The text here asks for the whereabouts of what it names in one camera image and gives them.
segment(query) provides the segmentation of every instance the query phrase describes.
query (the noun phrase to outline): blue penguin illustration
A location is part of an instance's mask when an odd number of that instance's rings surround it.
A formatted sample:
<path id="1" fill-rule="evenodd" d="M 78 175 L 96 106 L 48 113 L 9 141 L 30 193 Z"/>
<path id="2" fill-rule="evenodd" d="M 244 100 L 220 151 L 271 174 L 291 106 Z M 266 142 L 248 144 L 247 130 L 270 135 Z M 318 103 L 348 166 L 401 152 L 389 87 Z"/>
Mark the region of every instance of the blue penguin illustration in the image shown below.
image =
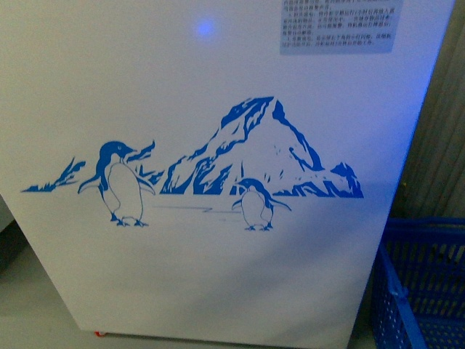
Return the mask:
<path id="1" fill-rule="evenodd" d="M 275 206 L 281 206 L 291 211 L 288 205 L 273 199 L 258 180 L 244 178 L 236 185 L 243 187 L 245 191 L 242 198 L 232 205 L 232 209 L 241 207 L 244 220 L 248 225 L 247 230 L 255 230 L 255 227 L 260 227 L 260 230 L 273 228 L 271 221 Z"/>
<path id="2" fill-rule="evenodd" d="M 135 152 L 122 142 L 111 141 L 100 149 L 95 175 L 84 181 L 78 189 L 82 193 L 90 187 L 98 187 L 103 202 L 111 213 L 111 221 L 127 226 L 129 222 L 143 227 L 143 203 L 141 189 L 155 195 L 152 186 L 139 177 L 128 165 L 126 156 Z"/>

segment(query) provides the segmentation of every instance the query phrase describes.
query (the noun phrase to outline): penguin flipper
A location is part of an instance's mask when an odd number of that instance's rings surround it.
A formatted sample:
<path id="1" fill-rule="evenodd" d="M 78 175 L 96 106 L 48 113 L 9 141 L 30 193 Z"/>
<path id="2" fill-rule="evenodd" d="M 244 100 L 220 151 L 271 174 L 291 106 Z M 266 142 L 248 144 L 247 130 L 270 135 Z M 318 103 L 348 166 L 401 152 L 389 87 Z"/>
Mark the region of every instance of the penguin flipper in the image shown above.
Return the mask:
<path id="1" fill-rule="evenodd" d="M 234 211 L 234 210 L 237 209 L 241 204 L 242 204 L 242 199 L 240 198 L 240 199 L 237 200 L 234 204 L 232 204 L 231 210 Z"/>
<path id="2" fill-rule="evenodd" d="M 92 178 L 89 178 L 88 180 L 82 182 L 81 185 L 79 186 L 78 194 L 82 193 L 83 190 L 86 190 L 88 188 L 98 187 L 99 186 L 98 183 L 95 183 L 95 184 L 93 183 L 98 179 L 100 179 L 100 176 L 98 174 L 95 174 L 95 176 L 93 176 Z"/>
<path id="3" fill-rule="evenodd" d="M 273 199 L 273 198 L 270 198 L 270 201 L 271 201 L 275 206 L 281 206 L 281 207 L 284 207 L 285 209 L 288 209 L 289 211 L 292 211 L 292 209 L 291 209 L 288 205 L 284 204 L 284 203 L 281 202 L 281 201 L 275 200 L 275 199 Z"/>
<path id="4" fill-rule="evenodd" d="M 142 184 L 142 185 L 140 185 L 140 188 L 142 190 L 148 191 L 149 193 L 152 193 L 153 195 L 155 195 L 155 191 L 153 190 L 152 185 L 150 185 L 149 182 L 147 182 L 146 180 L 143 180 L 140 177 L 137 177 L 137 182 L 139 184 Z"/>

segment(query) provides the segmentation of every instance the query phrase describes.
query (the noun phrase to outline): blue plastic basket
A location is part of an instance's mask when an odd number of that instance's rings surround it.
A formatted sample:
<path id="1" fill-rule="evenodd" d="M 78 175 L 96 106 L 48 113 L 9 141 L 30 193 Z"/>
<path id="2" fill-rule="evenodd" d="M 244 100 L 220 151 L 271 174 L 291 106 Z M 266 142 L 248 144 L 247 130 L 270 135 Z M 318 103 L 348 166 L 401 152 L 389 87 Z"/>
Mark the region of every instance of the blue plastic basket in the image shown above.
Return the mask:
<path id="1" fill-rule="evenodd" d="M 465 220 L 390 220 L 371 304 L 378 349 L 465 349 Z"/>

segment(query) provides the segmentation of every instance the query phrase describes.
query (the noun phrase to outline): white freezer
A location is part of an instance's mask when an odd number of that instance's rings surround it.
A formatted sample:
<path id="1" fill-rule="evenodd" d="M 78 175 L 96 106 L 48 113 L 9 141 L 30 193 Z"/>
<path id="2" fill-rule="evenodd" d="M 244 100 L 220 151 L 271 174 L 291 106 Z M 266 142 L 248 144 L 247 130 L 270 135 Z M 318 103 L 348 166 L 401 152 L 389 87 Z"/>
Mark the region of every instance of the white freezer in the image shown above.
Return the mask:
<path id="1" fill-rule="evenodd" d="M 345 348 L 452 5 L 0 5 L 0 192 L 79 327 Z"/>

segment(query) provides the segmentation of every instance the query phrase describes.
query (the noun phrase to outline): iceberg illustration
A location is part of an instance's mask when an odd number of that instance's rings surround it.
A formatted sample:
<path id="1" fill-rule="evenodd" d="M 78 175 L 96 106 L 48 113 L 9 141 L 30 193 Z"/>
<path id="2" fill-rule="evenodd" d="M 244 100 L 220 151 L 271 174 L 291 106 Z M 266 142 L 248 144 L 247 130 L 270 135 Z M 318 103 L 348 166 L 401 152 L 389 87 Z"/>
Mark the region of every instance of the iceberg illustration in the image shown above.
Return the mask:
<path id="1" fill-rule="evenodd" d="M 66 168 L 63 170 L 62 174 L 53 183 L 47 182 L 44 185 L 32 185 L 29 188 L 22 190 L 22 192 L 50 193 L 58 187 L 74 184 L 77 182 L 76 180 L 74 180 L 74 174 L 79 172 L 81 168 L 84 166 L 86 166 L 85 161 L 80 161 L 77 164 L 74 164 L 73 158 L 69 165 L 67 165 Z"/>
<path id="2" fill-rule="evenodd" d="M 274 97 L 234 106 L 204 146 L 149 181 L 161 194 L 239 195 L 235 183 L 243 178 L 260 180 L 276 196 L 363 197 L 352 168 L 323 167 Z"/>

